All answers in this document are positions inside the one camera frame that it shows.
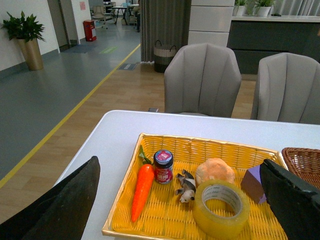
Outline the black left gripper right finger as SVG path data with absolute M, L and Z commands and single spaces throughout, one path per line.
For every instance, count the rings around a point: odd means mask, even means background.
M 267 203 L 289 240 L 320 238 L 320 190 L 270 159 L 259 169 Z

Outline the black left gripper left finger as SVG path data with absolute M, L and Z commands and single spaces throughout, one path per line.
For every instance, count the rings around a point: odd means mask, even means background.
M 73 171 L 29 206 L 1 223 L 2 240 L 80 240 L 95 202 L 97 156 Z

